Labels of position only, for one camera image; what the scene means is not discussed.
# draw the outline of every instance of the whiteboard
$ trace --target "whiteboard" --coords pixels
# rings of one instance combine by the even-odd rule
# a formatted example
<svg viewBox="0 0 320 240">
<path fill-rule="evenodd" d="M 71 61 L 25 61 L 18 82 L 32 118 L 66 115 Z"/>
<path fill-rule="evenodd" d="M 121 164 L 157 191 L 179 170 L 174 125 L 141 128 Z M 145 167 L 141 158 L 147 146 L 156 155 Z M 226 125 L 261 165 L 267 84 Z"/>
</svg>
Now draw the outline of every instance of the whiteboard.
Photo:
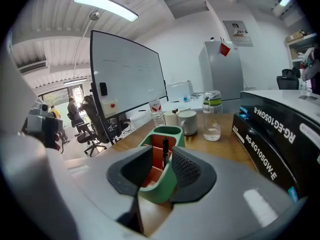
<svg viewBox="0 0 320 240">
<path fill-rule="evenodd" d="M 119 114 L 148 103 L 151 89 L 158 98 L 167 96 L 159 55 L 141 44 L 92 30 L 90 64 L 92 88 L 100 101 L 117 99 Z M 106 84 L 107 96 L 101 95 L 100 83 Z"/>
</svg>

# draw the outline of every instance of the refrigerator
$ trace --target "refrigerator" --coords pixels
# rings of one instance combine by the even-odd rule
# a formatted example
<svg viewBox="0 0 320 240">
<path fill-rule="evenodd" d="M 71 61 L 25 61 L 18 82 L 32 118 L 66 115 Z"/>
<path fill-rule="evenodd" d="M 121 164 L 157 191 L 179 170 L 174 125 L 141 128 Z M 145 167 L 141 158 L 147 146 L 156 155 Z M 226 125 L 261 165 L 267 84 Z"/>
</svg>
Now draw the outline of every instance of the refrigerator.
<svg viewBox="0 0 320 240">
<path fill-rule="evenodd" d="M 223 45 L 230 50 L 222 54 Z M 239 112 L 240 92 L 244 90 L 238 48 L 231 41 L 208 41 L 199 54 L 203 91 L 221 92 L 223 113 Z"/>
</svg>

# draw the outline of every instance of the shelf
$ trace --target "shelf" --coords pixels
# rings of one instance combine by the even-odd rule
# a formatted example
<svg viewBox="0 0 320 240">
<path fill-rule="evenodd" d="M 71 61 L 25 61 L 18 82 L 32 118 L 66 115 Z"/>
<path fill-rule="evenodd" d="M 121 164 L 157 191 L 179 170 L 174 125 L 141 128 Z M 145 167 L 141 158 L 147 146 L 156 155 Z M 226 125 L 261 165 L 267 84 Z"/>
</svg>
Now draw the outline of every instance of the shelf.
<svg viewBox="0 0 320 240">
<path fill-rule="evenodd" d="M 295 58 L 291 60 L 292 62 L 302 62 L 302 58 Z"/>
<path fill-rule="evenodd" d="M 306 46 L 310 46 L 317 42 L 317 33 L 309 34 L 304 36 L 303 38 L 294 40 L 292 42 L 289 42 L 287 45 L 290 49 L 301 49 Z"/>
</svg>

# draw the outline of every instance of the ceiling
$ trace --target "ceiling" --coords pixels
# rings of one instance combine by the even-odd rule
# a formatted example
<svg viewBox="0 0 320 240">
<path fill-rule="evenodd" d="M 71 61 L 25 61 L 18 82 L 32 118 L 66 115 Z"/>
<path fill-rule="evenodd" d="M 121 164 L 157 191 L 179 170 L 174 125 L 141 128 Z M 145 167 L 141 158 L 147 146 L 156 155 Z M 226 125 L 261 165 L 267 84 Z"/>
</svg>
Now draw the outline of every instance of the ceiling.
<svg viewBox="0 0 320 240">
<path fill-rule="evenodd" d="M 128 7 L 139 18 L 130 22 L 73 0 L 30 0 L 26 4 L 12 27 L 13 58 L 18 68 L 40 61 L 47 63 L 47 68 L 24 75 L 31 88 L 90 75 L 92 29 L 136 40 L 164 22 L 208 10 L 205 0 L 113 1 Z M 237 1 L 270 12 L 278 0 Z M 89 19 L 93 11 L 100 13 L 99 20 Z"/>
</svg>

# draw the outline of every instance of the black box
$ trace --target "black box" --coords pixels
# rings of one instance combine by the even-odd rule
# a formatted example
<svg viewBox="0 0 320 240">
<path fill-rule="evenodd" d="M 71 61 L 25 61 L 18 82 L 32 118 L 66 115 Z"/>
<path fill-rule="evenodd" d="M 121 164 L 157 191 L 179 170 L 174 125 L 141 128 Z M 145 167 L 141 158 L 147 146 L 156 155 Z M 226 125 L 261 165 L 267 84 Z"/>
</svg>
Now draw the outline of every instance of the black box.
<svg viewBox="0 0 320 240">
<path fill-rule="evenodd" d="M 241 113 L 265 129 L 292 171 L 299 197 L 318 184 L 320 96 L 295 90 L 241 92 Z"/>
<path fill-rule="evenodd" d="M 232 131 L 238 137 L 258 172 L 289 193 L 296 202 L 299 199 L 297 181 L 277 148 L 263 134 L 263 129 L 235 113 Z"/>
</svg>

